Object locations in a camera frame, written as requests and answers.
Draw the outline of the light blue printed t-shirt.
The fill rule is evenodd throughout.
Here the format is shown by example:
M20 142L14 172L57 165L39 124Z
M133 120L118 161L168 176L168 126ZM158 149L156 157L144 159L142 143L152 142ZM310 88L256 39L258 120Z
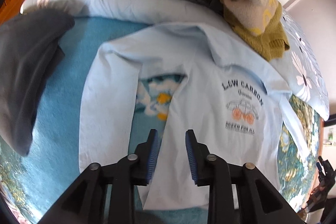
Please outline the light blue printed t-shirt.
M100 46L80 109L79 168L127 154L137 102L167 111L156 169L139 195L146 210L206 206L209 190L191 177L185 134L226 162L251 162L278 187L277 150L287 127L299 155L309 155L289 104L291 90L250 48L206 24L160 24Z

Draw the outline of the teal floral bed blanket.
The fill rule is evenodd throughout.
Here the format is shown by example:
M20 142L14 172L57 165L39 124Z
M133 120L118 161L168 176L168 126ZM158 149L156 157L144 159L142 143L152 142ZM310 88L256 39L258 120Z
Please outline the teal floral bed blanket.
M29 155L21 157L1 142L1 189L20 223L37 223L79 175L81 95L98 47L143 28L143 24L120 20L77 18L74 28L60 39L65 57L47 81ZM281 194L294 210L299 210L315 180L323 125L317 112L299 98L292 97L290 104L301 120L310 155L302 162L284 128L277 165Z

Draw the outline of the black tripod stand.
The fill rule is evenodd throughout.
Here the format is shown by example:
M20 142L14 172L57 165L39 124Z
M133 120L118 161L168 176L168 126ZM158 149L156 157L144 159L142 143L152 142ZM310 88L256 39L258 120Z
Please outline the black tripod stand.
M316 163L318 169L318 186L313 190L307 202L307 211L309 213L325 207L327 195L335 185L335 170L328 160L318 157Z

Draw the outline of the mustard yellow knit sweater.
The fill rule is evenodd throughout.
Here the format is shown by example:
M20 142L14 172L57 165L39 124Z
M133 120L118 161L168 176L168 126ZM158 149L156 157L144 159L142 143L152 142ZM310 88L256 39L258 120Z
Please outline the mustard yellow knit sweater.
M233 32L266 61L282 58L284 52L290 50L288 38L280 22L281 16L282 5L278 3L274 16L265 31L262 34L253 36L229 10L224 10L224 19Z

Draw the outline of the dark grey fleece garment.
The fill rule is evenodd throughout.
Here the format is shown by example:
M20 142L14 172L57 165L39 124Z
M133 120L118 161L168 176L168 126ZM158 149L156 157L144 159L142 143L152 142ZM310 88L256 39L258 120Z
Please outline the dark grey fleece garment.
M56 9L17 15L1 24L1 137L27 156L46 81L64 58L59 39L75 25Z

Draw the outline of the light blue floral quilt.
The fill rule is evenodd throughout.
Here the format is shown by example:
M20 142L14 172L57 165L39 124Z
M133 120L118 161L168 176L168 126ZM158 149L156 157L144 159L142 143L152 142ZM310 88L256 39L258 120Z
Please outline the light blue floral quilt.
M214 26L233 39L230 26L210 9L185 0L25 0L27 13L38 8L59 9L77 17L99 16L137 23L197 22ZM281 23L290 49L271 62L287 81L293 94L308 103L323 119L329 118L329 99L317 59L302 28L283 12Z

